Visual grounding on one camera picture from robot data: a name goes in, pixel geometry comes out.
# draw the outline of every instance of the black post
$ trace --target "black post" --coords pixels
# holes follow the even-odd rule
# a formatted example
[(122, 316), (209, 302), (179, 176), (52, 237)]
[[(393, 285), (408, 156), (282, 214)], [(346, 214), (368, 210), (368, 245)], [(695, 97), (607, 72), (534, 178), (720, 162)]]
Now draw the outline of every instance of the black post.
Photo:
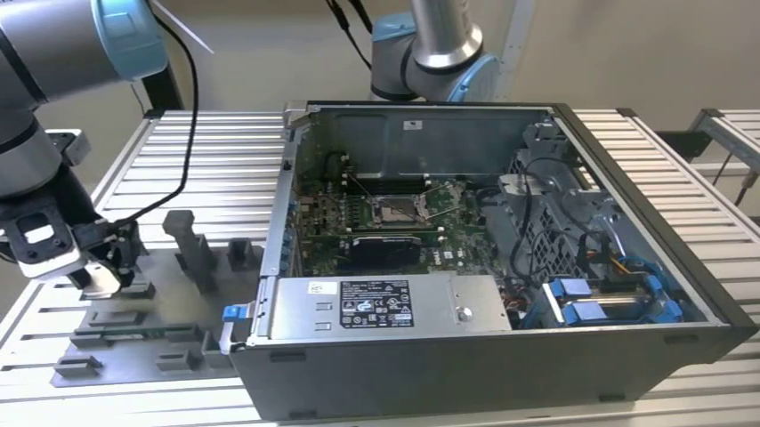
[(152, 109), (163, 111), (185, 109), (171, 65), (160, 73), (146, 77), (143, 85), (147, 97), (151, 100)]

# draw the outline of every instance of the slotted metal surface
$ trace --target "slotted metal surface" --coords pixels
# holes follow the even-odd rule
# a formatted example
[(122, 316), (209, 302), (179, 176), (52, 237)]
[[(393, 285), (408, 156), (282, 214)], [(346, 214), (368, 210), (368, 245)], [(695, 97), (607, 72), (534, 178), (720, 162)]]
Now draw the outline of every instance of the slotted metal surface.
[(697, 115), (692, 128), (707, 132), (760, 172), (760, 110), (707, 109)]
[[(728, 292), (760, 323), (760, 232), (756, 226), (636, 118), (621, 117), (615, 110), (579, 110), (577, 113)], [(254, 126), (265, 123), (279, 126), (279, 116), (205, 112), (202, 118), (199, 135), (206, 139), (198, 146), (206, 148), (194, 156), (190, 174), (195, 190), (177, 205), (194, 208), (198, 223), (213, 242), (222, 243), (231, 236), (263, 239), (258, 229), (266, 230), (270, 207), (258, 197), (273, 196), (278, 165), (274, 158), (282, 141), (279, 128)], [(160, 121), (144, 122), (140, 126), (96, 190), (98, 206), (110, 217), (128, 214), (146, 200), (152, 200), (147, 197), (158, 197), (159, 187), (173, 188), (170, 182), (177, 182), (181, 175), (187, 122), (187, 112), (173, 112)], [(253, 149), (261, 150), (261, 157), (251, 154)], [(151, 246), (169, 245), (160, 232), (162, 219), (163, 213), (152, 213), (143, 219), (144, 229), (147, 227), (143, 234)], [(59, 423), (71, 419), (78, 425), (102, 425), (106, 416), (112, 425), (259, 422), (239, 379), (177, 382), (167, 378), (160, 383), (68, 389), (50, 386), (52, 365), (66, 347), (67, 333), (80, 323), (87, 304), (79, 301), (76, 289), (64, 282), (32, 282), (27, 287), (0, 324), (0, 422), (38, 425), (51, 419)], [(684, 367), (635, 403), (355, 421), (341, 425), (553, 426), (577, 423), (639, 427), (755, 425), (756, 420), (760, 420), (760, 335), (717, 363)]]
[[(98, 209), (110, 220), (123, 218), (174, 191), (190, 128), (189, 115), (170, 111), (144, 123), (128, 166), (114, 171), (96, 193)], [(183, 193), (140, 220), (148, 248), (171, 247), (162, 221), (171, 209), (195, 213), (194, 230), (213, 246), (234, 237), (263, 246), (274, 188), (283, 154), (283, 118), (274, 113), (202, 112), (193, 164)]]

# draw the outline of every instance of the robotic arm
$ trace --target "robotic arm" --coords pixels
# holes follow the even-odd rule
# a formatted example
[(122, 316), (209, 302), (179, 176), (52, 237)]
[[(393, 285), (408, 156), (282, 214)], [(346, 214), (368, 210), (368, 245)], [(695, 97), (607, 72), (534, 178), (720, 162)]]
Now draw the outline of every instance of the robotic arm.
[(34, 111), (87, 89), (147, 77), (167, 56), (143, 0), (0, 5), (0, 253), (30, 278), (68, 276), (90, 297), (134, 277), (136, 224), (95, 213)]
[[(466, 0), (413, 0), (378, 20), (372, 90), (392, 101), (489, 101), (497, 58)], [(47, 102), (166, 68), (144, 0), (14, 0), (0, 4), (0, 256), (30, 278), (68, 276), (91, 298), (134, 279), (135, 222), (108, 223), (35, 119)]]
[(413, 0), (372, 35), (372, 92), (389, 101), (490, 101), (498, 59), (484, 50), (466, 0)]

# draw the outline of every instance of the blue clip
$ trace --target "blue clip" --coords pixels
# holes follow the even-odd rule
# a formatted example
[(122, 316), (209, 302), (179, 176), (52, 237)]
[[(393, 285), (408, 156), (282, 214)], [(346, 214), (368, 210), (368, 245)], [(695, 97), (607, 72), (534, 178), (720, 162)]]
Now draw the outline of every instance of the blue clip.
[(581, 326), (588, 322), (607, 320), (605, 310), (596, 301), (575, 302), (563, 307), (563, 316), (568, 326)]
[(593, 294), (589, 282), (584, 278), (556, 278), (549, 283), (549, 288), (555, 298), (563, 298), (564, 296), (584, 298)]
[(663, 303), (661, 310), (657, 314), (649, 315), (649, 319), (655, 323), (680, 323), (684, 320), (684, 312), (680, 309), (679, 303), (673, 300), (667, 300)]
[(651, 274), (647, 276), (647, 284), (655, 295), (660, 295), (663, 293), (663, 284), (656, 276), (652, 276)]
[(249, 309), (245, 305), (229, 305), (222, 312), (225, 322), (242, 322), (249, 318)]

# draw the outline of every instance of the green circuit board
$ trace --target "green circuit board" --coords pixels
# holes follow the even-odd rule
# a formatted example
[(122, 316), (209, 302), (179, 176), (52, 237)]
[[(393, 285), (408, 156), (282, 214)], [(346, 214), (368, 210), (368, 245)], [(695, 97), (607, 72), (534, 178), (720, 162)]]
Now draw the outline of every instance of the green circuit board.
[[(506, 275), (478, 218), (476, 192), (464, 182), (428, 181), (420, 193), (381, 194), (384, 188), (351, 191), (345, 187), (310, 181), (298, 191), (295, 222), (305, 277), (436, 271)], [(400, 266), (349, 268), (354, 245), (364, 238), (418, 239), (418, 259)]]

